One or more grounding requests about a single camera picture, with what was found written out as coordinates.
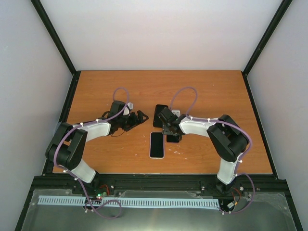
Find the black phone case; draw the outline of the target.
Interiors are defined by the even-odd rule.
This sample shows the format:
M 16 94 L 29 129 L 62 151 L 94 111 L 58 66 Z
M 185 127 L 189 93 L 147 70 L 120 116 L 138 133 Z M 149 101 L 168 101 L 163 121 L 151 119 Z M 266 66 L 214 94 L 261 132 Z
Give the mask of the black phone case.
M 154 128 L 162 128 L 163 127 L 163 123 L 160 120 L 160 118 L 158 117 L 158 114 L 165 108 L 167 108 L 168 106 L 165 104 L 157 104 L 155 106 L 155 110 L 154 110 L 154 119 L 153 119 L 153 127 Z

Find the red-edged black phone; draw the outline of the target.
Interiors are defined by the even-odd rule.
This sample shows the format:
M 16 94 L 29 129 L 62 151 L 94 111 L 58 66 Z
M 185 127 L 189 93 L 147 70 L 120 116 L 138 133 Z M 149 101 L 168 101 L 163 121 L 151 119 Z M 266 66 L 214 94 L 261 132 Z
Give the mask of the red-edged black phone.
M 168 143 L 179 143 L 180 138 L 179 136 L 167 135 L 166 141 Z

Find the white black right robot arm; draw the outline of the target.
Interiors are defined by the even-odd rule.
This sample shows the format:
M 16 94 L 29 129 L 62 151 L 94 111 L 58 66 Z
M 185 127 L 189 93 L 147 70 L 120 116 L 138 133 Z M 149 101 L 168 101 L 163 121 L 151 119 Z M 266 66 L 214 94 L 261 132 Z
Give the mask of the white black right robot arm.
M 252 148 L 252 139 L 229 115 L 219 118 L 197 118 L 174 113 L 158 114 L 163 124 L 163 133 L 178 137 L 194 134 L 211 140 L 220 157 L 216 176 L 216 190 L 220 194 L 231 191 L 237 177 L 238 165 Z

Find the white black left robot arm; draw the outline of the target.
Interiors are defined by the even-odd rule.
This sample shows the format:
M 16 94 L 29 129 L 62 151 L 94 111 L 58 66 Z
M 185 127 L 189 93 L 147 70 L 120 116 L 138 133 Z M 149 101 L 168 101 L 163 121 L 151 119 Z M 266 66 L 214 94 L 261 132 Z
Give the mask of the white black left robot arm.
M 100 188 L 98 173 L 83 160 L 85 144 L 99 137 L 113 135 L 119 129 L 128 132 L 149 119 L 141 110 L 133 112 L 133 103 L 113 101 L 110 110 L 96 120 L 79 124 L 61 123 L 47 147 L 45 156 L 75 180 L 83 182 L 88 193 Z

